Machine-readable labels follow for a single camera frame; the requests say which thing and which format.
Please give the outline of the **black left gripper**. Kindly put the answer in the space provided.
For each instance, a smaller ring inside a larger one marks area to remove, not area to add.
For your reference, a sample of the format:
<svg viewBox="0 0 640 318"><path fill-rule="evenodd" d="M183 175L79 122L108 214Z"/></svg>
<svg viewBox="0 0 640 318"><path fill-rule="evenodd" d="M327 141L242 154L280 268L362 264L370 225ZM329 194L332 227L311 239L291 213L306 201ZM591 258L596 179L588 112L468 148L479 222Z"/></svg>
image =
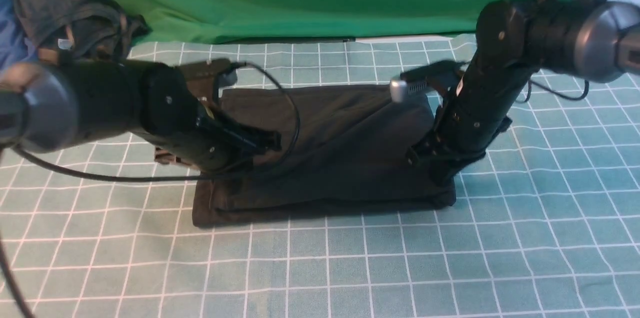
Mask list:
<svg viewBox="0 0 640 318"><path fill-rule="evenodd" d="M277 131L201 113L167 135L154 136L154 161L222 173L251 166L254 156L281 151L281 140Z"/></svg>

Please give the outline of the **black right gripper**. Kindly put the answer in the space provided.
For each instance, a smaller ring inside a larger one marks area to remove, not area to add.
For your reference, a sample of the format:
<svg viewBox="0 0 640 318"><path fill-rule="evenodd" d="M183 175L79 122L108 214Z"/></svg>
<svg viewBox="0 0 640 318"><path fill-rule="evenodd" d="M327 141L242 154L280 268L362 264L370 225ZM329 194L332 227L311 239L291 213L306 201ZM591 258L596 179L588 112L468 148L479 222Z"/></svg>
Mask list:
<svg viewBox="0 0 640 318"><path fill-rule="evenodd" d="M436 185L448 183L464 168L482 160L487 149L512 124L510 117L480 123L461 117L437 117L425 135L407 149L414 167L426 167Z"/></svg>

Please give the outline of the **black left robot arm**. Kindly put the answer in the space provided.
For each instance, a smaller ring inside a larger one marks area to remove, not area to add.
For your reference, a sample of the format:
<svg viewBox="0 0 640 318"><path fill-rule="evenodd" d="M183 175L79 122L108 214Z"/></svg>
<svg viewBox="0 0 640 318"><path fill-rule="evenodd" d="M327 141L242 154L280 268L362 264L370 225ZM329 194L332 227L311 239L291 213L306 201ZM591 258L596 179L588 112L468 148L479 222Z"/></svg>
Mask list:
<svg viewBox="0 0 640 318"><path fill-rule="evenodd" d="M1 146L48 153L132 133L156 161L224 172L280 151L281 135L237 122L218 90L237 83L229 59L177 67L86 60L16 63L1 76Z"/></svg>

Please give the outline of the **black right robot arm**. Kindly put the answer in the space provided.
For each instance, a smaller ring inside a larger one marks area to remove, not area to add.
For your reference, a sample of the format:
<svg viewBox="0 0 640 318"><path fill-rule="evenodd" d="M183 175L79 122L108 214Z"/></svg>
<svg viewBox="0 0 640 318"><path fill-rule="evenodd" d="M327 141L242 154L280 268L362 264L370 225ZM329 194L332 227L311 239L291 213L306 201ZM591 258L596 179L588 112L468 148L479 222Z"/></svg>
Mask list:
<svg viewBox="0 0 640 318"><path fill-rule="evenodd" d="M607 84L639 73L638 5L609 0L499 0L477 20L477 49L463 62L407 70L390 84L400 103L429 89L442 103L434 124L406 153L441 185L481 160L509 129L509 109L533 74L551 70Z"/></svg>

